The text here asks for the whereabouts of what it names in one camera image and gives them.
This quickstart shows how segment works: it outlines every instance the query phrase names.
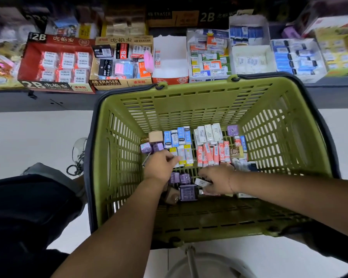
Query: sneaker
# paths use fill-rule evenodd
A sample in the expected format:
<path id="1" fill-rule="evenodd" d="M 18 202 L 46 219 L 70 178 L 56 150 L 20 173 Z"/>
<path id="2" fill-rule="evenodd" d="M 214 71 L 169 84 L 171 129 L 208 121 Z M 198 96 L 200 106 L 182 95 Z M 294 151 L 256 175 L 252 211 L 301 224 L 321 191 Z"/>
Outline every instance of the sneaker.
<path id="1" fill-rule="evenodd" d="M 81 139 L 76 140 L 73 145 L 72 160 L 75 164 L 68 166 L 66 169 L 66 173 L 70 176 L 79 176 L 84 171 L 84 152 L 87 140 L 86 137 L 82 137 Z M 72 167 L 75 167 L 74 173 L 69 172 L 69 169 Z"/>

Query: pink eraser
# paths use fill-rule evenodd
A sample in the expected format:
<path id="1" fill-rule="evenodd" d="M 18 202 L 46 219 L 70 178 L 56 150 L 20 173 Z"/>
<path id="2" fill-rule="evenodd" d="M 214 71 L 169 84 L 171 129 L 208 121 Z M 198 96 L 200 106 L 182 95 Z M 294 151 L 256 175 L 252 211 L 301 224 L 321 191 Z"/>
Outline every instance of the pink eraser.
<path id="1" fill-rule="evenodd" d="M 149 73 L 153 73 L 155 70 L 155 64 L 153 62 L 153 56 L 151 55 L 150 51 L 145 51 L 143 54 L 144 58 L 144 67 Z"/>
<path id="2" fill-rule="evenodd" d="M 282 32 L 283 39 L 301 39 L 302 37 L 292 26 L 286 27 Z"/>
<path id="3" fill-rule="evenodd" d="M 116 63 L 115 74 L 124 74 L 124 65 L 122 63 Z"/>

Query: dark pants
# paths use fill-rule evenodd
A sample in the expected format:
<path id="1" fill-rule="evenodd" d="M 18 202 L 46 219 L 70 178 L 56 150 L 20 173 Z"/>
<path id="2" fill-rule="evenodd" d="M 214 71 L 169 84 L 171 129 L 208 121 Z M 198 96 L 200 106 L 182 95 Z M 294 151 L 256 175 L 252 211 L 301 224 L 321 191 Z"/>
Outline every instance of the dark pants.
<path id="1" fill-rule="evenodd" d="M 68 254 L 47 250 L 84 208 L 65 185 L 41 175 L 0 180 L 0 277 L 50 277 Z"/>

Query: forearm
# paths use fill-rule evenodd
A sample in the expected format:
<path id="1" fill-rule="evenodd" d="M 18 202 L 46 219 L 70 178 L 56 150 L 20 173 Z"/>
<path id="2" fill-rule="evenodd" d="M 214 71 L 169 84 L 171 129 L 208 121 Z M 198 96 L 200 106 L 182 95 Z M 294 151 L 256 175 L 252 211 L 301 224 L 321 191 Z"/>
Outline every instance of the forearm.
<path id="1" fill-rule="evenodd" d="M 236 191 L 311 217 L 348 235 L 348 181 L 325 177 L 235 172 Z"/>
<path id="2" fill-rule="evenodd" d="M 52 277 L 143 277 L 163 185 L 139 184 L 133 195 L 82 243 Z"/>

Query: shopping basket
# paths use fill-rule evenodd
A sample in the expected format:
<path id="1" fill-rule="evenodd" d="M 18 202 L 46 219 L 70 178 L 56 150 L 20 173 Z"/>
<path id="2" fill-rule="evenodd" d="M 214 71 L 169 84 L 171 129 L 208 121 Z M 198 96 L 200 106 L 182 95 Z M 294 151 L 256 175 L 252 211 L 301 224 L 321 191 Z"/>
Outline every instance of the shopping basket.
<path id="1" fill-rule="evenodd" d="M 304 85 L 288 73 L 113 90 L 95 105 L 86 146 L 91 232 L 113 216 L 141 182 L 142 137 L 150 131 L 179 126 L 192 131 L 212 123 L 221 124 L 231 146 L 226 128 L 237 124 L 240 135 L 246 136 L 249 159 L 263 173 L 340 178 L 329 130 Z M 194 179 L 199 168 L 195 163 L 177 170 Z M 256 234 L 280 236 L 310 220 L 259 199 L 204 196 L 196 202 L 159 205 L 153 242 L 161 248 Z"/>

